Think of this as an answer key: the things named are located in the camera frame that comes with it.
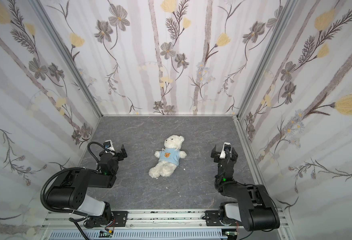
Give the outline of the light blue fleece hoodie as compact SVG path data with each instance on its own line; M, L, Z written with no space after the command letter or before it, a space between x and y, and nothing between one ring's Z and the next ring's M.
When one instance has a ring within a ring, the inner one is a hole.
M180 150L173 148L165 148L159 152L159 161L172 163L176 166L180 163Z

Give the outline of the white plush teddy bear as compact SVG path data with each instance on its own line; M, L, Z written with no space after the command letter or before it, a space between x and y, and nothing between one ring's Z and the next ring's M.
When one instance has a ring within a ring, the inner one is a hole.
M158 163L149 170L149 176L157 179L160 176L170 177L180 164L180 159L185 159L187 153L182 151L182 144L185 141L183 136L172 135L165 139L161 151L155 152Z

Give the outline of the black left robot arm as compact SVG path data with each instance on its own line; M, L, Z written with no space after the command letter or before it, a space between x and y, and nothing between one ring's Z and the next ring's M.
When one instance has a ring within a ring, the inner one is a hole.
M124 146L116 151L111 140L103 144L90 142L87 151L96 160L97 168L73 167L55 173L41 189L40 201L45 209L84 217L99 217L107 212L108 203L88 196L87 190L112 188L118 164L127 158L127 152Z

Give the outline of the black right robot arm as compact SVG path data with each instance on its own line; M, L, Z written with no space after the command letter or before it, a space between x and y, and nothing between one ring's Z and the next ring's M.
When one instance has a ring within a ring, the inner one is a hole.
M216 214L206 213L207 225L239 224L247 232L272 231L280 227L276 205L264 185L240 183L234 179L234 166L238 154L229 143L224 143L221 151L213 148L211 158L218 164L215 189L233 202L221 203Z

